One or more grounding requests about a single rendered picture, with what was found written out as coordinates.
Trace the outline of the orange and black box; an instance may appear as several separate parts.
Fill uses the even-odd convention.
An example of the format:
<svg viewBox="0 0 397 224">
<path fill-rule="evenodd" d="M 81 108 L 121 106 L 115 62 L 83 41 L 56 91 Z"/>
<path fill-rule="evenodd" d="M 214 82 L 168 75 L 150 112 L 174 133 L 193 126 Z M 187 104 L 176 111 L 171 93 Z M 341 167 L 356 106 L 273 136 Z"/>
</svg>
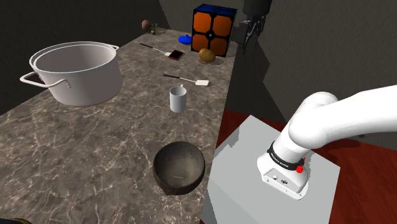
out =
<svg viewBox="0 0 397 224">
<path fill-rule="evenodd" d="M 193 10 L 191 51 L 226 57 L 237 9 L 201 4 Z"/>
</svg>

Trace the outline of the brown potato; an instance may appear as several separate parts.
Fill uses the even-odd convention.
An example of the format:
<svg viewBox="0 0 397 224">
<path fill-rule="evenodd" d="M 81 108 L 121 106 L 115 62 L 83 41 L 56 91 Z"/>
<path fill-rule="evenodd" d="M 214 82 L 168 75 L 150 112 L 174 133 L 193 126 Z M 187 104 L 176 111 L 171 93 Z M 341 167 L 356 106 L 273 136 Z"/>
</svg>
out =
<svg viewBox="0 0 397 224">
<path fill-rule="evenodd" d="M 206 48 L 201 49 L 198 53 L 198 56 L 201 63 L 203 64 L 212 63 L 216 60 L 215 54 Z"/>
</svg>

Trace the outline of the white mug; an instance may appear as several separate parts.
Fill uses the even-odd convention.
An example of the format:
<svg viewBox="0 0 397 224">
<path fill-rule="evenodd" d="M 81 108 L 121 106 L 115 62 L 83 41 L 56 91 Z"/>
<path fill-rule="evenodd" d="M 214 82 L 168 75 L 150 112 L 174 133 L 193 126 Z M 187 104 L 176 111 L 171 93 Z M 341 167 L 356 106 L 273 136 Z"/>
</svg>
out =
<svg viewBox="0 0 397 224">
<path fill-rule="evenodd" d="M 183 112 L 186 109 L 187 90 L 183 84 L 172 87 L 169 90 L 170 109 L 175 113 Z"/>
</svg>

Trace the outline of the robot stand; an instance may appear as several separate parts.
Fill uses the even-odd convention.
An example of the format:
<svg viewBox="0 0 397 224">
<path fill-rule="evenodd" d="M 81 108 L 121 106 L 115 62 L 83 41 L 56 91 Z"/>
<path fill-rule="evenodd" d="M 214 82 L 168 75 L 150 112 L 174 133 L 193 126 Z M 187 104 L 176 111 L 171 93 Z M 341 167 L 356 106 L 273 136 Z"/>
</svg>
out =
<svg viewBox="0 0 397 224">
<path fill-rule="evenodd" d="M 200 224 L 328 224 L 339 166 L 308 152 L 305 196 L 295 200 L 264 183 L 257 159 L 280 132 L 249 116 L 215 150 Z"/>
</svg>

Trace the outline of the dark grey bowl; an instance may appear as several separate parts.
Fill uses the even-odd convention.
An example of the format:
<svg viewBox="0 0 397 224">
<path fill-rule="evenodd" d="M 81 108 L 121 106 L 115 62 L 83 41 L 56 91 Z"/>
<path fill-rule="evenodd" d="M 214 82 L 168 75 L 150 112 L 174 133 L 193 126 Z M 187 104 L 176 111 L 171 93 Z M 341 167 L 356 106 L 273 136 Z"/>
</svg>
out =
<svg viewBox="0 0 397 224">
<path fill-rule="evenodd" d="M 201 183 L 205 158 L 200 149 L 186 141 L 162 147 L 153 160 L 153 177 L 166 195 L 184 195 Z"/>
</svg>

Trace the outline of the large white cooking pot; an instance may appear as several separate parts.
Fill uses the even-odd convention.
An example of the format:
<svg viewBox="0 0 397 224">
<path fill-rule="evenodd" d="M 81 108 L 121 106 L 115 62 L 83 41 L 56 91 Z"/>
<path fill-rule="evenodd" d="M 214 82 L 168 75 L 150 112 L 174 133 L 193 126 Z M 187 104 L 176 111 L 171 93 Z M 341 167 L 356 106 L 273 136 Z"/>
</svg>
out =
<svg viewBox="0 0 397 224">
<path fill-rule="evenodd" d="M 49 46 L 29 59 L 33 71 L 20 81 L 47 88 L 57 101 L 68 106 L 100 104 L 122 89 L 118 49 L 93 41 Z"/>
</svg>

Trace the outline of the dark yellow round object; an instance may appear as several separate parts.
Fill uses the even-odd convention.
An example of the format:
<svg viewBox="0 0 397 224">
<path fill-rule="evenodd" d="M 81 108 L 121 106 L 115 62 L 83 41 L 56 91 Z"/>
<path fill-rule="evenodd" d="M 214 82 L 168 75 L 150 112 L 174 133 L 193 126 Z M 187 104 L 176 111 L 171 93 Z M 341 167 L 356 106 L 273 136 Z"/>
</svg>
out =
<svg viewBox="0 0 397 224">
<path fill-rule="evenodd" d="M 32 224 L 30 221 L 21 218 L 0 218 L 0 224 Z"/>
</svg>

